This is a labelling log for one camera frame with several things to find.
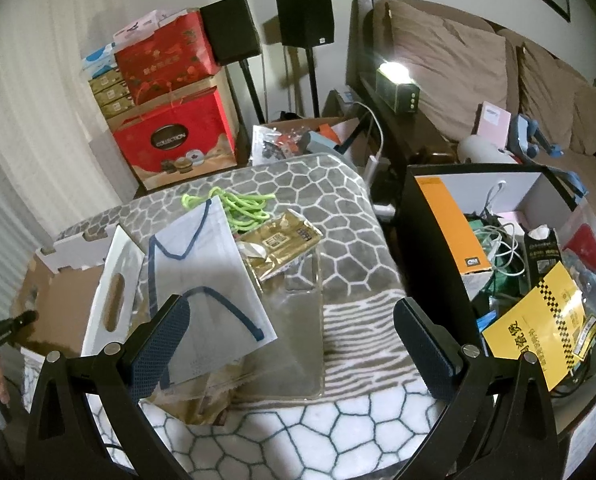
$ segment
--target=silver bolt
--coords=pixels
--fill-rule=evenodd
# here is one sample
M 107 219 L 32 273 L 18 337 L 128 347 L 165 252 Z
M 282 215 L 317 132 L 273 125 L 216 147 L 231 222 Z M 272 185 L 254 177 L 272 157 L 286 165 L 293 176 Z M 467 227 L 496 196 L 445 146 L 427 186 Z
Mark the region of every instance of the silver bolt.
M 527 361 L 529 364 L 533 364 L 535 365 L 538 362 L 538 358 L 536 357 L 536 354 L 534 354 L 533 352 L 525 352 L 523 354 L 524 360 Z
M 50 363 L 55 363 L 58 359 L 60 359 L 60 352 L 57 350 L 52 350 L 47 354 L 47 361 Z
M 109 343 L 105 346 L 104 351 L 107 355 L 115 355 L 120 352 L 120 343 Z
M 465 345 L 462 347 L 462 353 L 465 354 L 467 357 L 475 358 L 480 355 L 480 350 L 478 350 L 477 346 Z

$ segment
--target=neon green cord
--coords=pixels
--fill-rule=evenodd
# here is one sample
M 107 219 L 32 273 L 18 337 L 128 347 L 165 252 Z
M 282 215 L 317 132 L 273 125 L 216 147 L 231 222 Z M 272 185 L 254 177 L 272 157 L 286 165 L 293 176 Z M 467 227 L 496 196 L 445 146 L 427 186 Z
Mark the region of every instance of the neon green cord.
M 265 212 L 264 209 L 267 200 L 276 198 L 274 194 L 236 195 L 216 186 L 211 188 L 207 197 L 184 194 L 180 201 L 182 207 L 190 210 L 214 196 L 220 197 L 222 208 L 227 215 L 227 222 L 229 222 L 232 232 L 239 233 L 251 231 L 269 220 L 270 214 Z

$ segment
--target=open black box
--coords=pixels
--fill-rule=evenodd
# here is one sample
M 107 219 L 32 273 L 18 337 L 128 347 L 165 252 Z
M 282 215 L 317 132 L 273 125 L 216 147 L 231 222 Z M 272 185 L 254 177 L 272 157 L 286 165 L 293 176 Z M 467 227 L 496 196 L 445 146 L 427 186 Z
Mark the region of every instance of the open black box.
M 489 190 L 505 187 L 489 208 L 492 213 L 521 211 L 531 229 L 542 224 L 559 229 L 576 203 L 558 179 L 543 166 L 513 164 L 443 164 L 409 166 L 396 214 L 409 295 L 431 320 L 443 325 L 460 345 L 481 347 L 476 316 L 454 258 L 417 176 L 438 176 L 463 213 L 479 214 Z

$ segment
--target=red box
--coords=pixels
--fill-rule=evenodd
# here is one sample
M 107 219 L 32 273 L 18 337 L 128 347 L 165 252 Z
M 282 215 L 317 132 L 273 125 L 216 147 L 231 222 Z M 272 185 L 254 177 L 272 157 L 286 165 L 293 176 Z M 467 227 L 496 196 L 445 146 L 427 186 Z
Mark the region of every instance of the red box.
M 217 88 L 128 120 L 113 135 L 147 189 L 236 166 Z
M 158 28 L 146 40 L 118 51 L 116 62 L 136 105 L 220 70 L 198 10 L 189 11 Z

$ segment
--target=black speaker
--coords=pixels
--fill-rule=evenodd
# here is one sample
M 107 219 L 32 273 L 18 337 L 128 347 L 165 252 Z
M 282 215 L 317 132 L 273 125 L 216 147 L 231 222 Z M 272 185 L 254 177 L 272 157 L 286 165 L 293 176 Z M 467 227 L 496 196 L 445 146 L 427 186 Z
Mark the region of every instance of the black speaker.
M 260 55 L 258 34 L 247 0 L 221 0 L 201 7 L 200 15 L 219 64 Z
M 283 45 L 310 48 L 334 42 L 331 0 L 276 0 Z

